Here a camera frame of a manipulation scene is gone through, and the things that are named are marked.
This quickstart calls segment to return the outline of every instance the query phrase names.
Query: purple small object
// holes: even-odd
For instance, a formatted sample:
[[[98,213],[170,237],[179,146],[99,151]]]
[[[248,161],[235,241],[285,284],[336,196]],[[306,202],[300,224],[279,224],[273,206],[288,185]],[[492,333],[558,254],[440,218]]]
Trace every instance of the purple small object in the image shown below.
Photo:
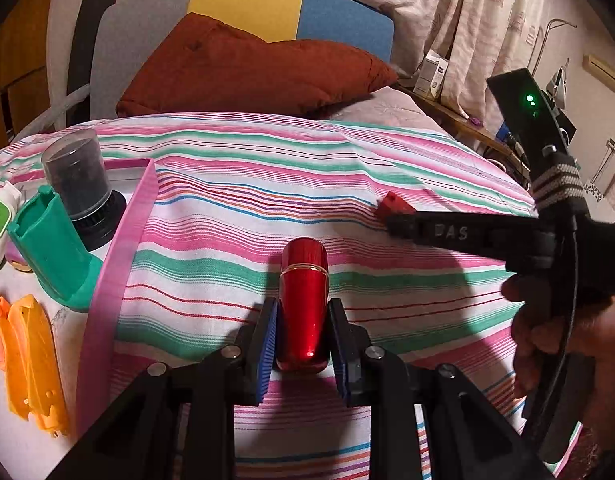
[[[25,261],[25,258],[19,252],[19,249],[17,249],[16,245],[12,243],[12,240],[8,240],[8,243],[6,244],[6,260],[16,270],[20,270],[21,272],[32,271],[30,266]]]

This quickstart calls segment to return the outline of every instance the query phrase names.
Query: pillow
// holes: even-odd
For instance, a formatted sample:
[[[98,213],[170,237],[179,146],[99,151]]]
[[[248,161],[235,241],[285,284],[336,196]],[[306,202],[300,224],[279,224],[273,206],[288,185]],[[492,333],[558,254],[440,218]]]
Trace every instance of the pillow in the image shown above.
[[[144,63],[116,106],[119,117],[161,112],[306,116],[396,82],[382,60],[333,41],[264,40],[190,13]]]

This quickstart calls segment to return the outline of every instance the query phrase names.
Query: striped tablecloth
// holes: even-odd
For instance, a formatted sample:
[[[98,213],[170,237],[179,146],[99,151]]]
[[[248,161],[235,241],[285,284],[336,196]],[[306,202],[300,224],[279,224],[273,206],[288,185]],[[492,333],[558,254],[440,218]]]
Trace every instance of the striped tablecloth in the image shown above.
[[[373,216],[388,191],[419,210],[532,214],[498,168],[431,131],[248,114],[93,123],[105,158],[151,157],[158,198],[118,319],[110,397],[155,360],[200,360],[256,322],[278,293],[280,254],[300,236],[327,248],[330,295],[375,344],[424,366],[459,366],[518,429],[501,262],[395,240]],[[40,167],[60,134],[0,152],[0,180]],[[239,478],[366,478],[369,408],[347,410],[331,368],[274,373],[264,403],[235,410]],[[429,476],[429,465],[425,465]]]

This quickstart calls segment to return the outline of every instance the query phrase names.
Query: metal rod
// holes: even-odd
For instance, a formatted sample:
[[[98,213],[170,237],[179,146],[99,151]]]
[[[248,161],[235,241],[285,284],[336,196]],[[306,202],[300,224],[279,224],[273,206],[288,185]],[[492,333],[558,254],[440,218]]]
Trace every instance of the metal rod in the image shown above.
[[[552,27],[552,24],[558,22],[558,25]],[[561,20],[560,18],[554,18],[553,20],[549,20],[547,22],[547,27],[545,28],[545,36],[543,37],[543,43],[541,44],[541,50],[539,50],[539,57],[537,57],[537,62],[534,64],[534,70],[532,70],[532,77],[537,73],[537,68],[539,66],[539,62],[541,61],[541,56],[543,56],[543,50],[545,50],[545,44],[547,43],[547,37],[549,35],[550,30],[553,30],[558,27],[562,27],[563,25],[570,25],[570,27],[578,28],[574,23],[567,22],[566,20]]]

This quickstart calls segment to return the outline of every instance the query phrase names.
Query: human hand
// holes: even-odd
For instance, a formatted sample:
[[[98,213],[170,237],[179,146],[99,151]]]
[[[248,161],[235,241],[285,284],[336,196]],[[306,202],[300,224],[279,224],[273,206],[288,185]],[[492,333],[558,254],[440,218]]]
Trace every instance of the human hand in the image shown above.
[[[514,275],[503,284],[501,293],[509,301],[526,301],[511,326],[511,336],[517,344],[514,397],[519,399],[539,385],[540,352],[558,352],[565,321],[558,317],[545,322],[550,298],[545,281]],[[606,304],[586,305],[577,310],[567,351],[596,359],[594,390],[581,421],[592,429],[601,449],[614,449],[615,298]]]

